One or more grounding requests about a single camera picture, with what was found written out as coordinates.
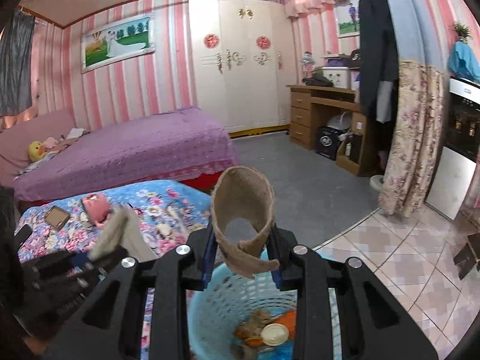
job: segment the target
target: red bed base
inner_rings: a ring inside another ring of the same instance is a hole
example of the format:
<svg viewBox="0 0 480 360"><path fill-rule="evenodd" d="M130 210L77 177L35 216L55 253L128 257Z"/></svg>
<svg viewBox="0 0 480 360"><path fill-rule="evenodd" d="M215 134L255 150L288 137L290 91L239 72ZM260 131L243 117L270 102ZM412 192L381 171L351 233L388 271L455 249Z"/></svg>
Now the red bed base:
<svg viewBox="0 0 480 360"><path fill-rule="evenodd" d="M196 190L199 190L199 191L202 191L202 192L208 192L215 186L215 184L217 183L217 181L220 178L220 175L222 173L223 173L223 171L213 173L212 175L202 174L201 176L199 176L197 178L193 178L191 180L183 180L183 181L179 181L179 182L182 183L182 184L188 185L189 187L195 188ZM157 180L157 178L155 176L145 177L143 179L140 179L140 180L137 180L137 181L132 181L132 182L129 182L129 183L124 183L124 184L121 184L121 185L117 185L117 186L112 187L112 188L121 187L121 186L124 186L124 185L127 185L127 184L140 183L142 181L151 181L151 180ZM51 203L51 202L53 202L53 200L36 200L35 202L23 202L22 201L22 202L19 202L20 212L23 214L30 207L38 207L38 206L42 206L44 204Z"/></svg>

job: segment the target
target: hanging black pants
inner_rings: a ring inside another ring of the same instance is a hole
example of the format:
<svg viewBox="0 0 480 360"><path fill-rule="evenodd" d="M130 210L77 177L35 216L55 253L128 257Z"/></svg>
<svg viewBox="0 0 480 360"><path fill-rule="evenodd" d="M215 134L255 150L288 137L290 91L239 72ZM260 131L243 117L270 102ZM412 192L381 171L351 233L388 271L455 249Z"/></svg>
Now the hanging black pants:
<svg viewBox="0 0 480 360"><path fill-rule="evenodd" d="M360 0L360 108L376 119L380 81L398 79L395 31L387 0Z"/></svg>

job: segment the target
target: red round sticker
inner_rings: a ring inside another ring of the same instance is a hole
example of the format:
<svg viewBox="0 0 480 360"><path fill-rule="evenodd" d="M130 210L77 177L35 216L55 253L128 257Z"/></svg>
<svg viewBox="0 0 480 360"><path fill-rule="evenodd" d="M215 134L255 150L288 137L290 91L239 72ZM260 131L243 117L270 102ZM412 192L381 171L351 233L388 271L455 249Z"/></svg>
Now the red round sticker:
<svg viewBox="0 0 480 360"><path fill-rule="evenodd" d="M207 48L214 49L220 43L220 39L215 34L208 34L203 40L203 43L205 43L205 46L207 46Z"/></svg>
<svg viewBox="0 0 480 360"><path fill-rule="evenodd" d="M259 36L257 38L257 46L260 47L262 50L269 49L272 45L272 42L266 36Z"/></svg>

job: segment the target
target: white picture frame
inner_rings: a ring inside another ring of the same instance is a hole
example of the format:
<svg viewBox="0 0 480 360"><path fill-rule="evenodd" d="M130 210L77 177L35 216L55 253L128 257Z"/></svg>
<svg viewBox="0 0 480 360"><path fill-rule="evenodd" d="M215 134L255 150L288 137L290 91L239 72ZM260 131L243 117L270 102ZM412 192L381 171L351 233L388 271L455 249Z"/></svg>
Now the white picture frame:
<svg viewBox="0 0 480 360"><path fill-rule="evenodd" d="M155 52L154 33L153 14L128 17L86 32L82 36L82 73Z"/></svg>
<svg viewBox="0 0 480 360"><path fill-rule="evenodd" d="M346 0L335 5L334 15L337 38L349 38L360 35L359 2L360 0ZM356 22L352 22L350 15L351 6L355 8Z"/></svg>

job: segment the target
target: wardrobe door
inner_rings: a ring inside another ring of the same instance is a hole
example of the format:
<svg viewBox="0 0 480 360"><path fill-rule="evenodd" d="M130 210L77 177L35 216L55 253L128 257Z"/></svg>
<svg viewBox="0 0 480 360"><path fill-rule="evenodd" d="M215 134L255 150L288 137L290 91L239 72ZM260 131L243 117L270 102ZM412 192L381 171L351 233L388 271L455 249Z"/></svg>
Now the wardrobe door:
<svg viewBox="0 0 480 360"><path fill-rule="evenodd" d="M221 47L225 56L224 73L226 107L229 115L229 132L249 130L254 127L250 105L251 58L248 47L248 24L245 0L219 0Z"/></svg>
<svg viewBox="0 0 480 360"><path fill-rule="evenodd" d="M273 42L271 4L274 3L255 0L247 0L245 3L246 9L252 14L251 18L247 19L247 28L252 58L251 109L256 128L278 126L277 52Z"/></svg>
<svg viewBox="0 0 480 360"><path fill-rule="evenodd" d="M222 60L221 70L217 66L217 54L222 54L218 4L218 0L188 0L190 33L198 107L210 114L222 126L228 126L229 110L224 81L225 59ZM218 37L220 42L216 47L206 46L208 35Z"/></svg>
<svg viewBox="0 0 480 360"><path fill-rule="evenodd" d="M273 44L277 61L277 108L280 126L290 123L290 88L297 83L297 63L293 26L285 13L285 6L270 5L273 24Z"/></svg>

